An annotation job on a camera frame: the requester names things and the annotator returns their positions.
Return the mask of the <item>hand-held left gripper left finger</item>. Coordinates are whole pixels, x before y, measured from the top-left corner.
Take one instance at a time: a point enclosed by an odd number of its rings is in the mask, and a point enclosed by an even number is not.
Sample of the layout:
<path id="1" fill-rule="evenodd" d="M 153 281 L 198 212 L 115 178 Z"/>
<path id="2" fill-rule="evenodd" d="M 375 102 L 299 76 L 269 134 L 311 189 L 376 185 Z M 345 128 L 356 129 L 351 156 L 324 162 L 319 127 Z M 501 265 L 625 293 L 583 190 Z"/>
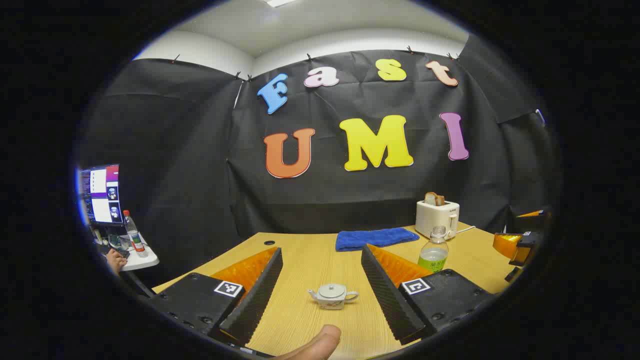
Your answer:
<path id="1" fill-rule="evenodd" d="M 212 275 L 191 272 L 150 298 L 176 322 L 235 346 L 245 346 L 265 313 L 283 267 L 282 250 L 271 247 Z"/>

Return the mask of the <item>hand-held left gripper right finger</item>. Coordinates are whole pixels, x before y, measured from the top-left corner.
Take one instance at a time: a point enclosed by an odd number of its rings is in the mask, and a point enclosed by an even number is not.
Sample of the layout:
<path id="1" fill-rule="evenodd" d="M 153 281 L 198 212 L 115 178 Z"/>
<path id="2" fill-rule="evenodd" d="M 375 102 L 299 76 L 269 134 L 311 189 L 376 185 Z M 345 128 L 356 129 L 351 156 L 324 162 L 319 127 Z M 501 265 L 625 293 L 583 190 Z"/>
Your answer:
<path id="1" fill-rule="evenodd" d="M 361 265 L 402 345 L 459 324 L 495 298 L 453 269 L 432 273 L 373 244 L 362 247 Z"/>

